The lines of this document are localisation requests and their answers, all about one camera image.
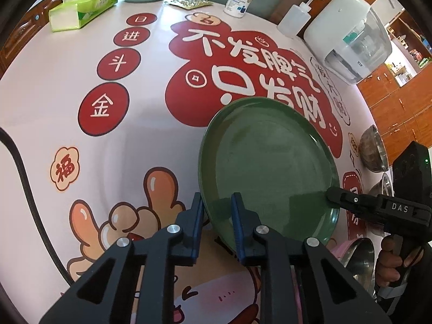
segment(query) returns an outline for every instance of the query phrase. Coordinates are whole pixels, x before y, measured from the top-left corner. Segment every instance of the table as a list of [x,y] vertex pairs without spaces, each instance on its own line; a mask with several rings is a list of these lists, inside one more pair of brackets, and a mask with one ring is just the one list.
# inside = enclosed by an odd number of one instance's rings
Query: table
[[[374,121],[358,88],[323,69],[301,39],[222,10],[119,1],[81,30],[45,26],[1,79],[0,126],[22,155],[44,226],[74,279],[117,238],[150,237],[189,208],[206,125],[237,98],[268,96],[303,111],[335,156],[344,188],[368,192],[381,178],[359,159],[359,138]],[[33,324],[68,286],[4,146],[0,166],[0,282]],[[365,235],[342,211],[329,248]],[[206,225],[197,265],[176,270],[175,323],[256,323],[259,279]]]

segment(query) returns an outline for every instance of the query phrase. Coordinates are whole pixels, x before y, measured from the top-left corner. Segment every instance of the transparent water tank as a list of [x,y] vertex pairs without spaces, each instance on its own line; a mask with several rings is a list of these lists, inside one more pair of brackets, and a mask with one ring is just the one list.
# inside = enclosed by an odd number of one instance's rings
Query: transparent water tank
[[327,55],[325,66],[348,83],[357,84],[390,56],[391,47],[384,26],[371,8],[366,19],[360,21]]

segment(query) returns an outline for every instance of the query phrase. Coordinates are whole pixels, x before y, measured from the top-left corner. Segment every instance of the cartoon eye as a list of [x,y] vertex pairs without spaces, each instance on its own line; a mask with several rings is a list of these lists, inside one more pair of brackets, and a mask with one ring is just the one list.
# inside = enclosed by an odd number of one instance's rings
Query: cartoon eye
[[190,286],[187,286],[183,289],[183,291],[181,292],[181,299],[183,301],[186,301],[188,298],[198,295],[198,291],[191,291],[191,289],[192,288]]

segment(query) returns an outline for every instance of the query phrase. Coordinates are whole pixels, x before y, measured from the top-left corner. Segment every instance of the white appliance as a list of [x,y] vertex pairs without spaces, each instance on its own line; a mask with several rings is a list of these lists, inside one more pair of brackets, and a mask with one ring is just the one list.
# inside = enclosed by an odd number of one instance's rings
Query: white appliance
[[384,26],[364,0],[330,1],[304,40],[318,61],[348,84],[362,81],[392,52]]

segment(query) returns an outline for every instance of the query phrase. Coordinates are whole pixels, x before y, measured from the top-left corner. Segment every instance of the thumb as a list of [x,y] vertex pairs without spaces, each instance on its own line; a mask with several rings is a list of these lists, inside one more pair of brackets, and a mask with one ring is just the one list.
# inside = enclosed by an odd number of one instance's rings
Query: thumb
[[[413,252],[411,252],[411,253],[409,254],[409,256],[405,259],[405,261],[403,261],[403,266],[404,266],[405,268],[407,268],[407,267],[409,267],[409,266],[411,265],[411,263],[414,261],[414,258],[417,256],[418,252],[420,251],[420,248],[421,248],[420,246],[417,247]],[[422,257],[423,257],[423,253],[424,253],[424,251],[422,250],[422,252],[421,252],[420,255],[417,257],[417,259],[416,259],[416,261],[414,262],[414,264],[417,264],[417,263],[420,262],[420,260],[421,260]]]

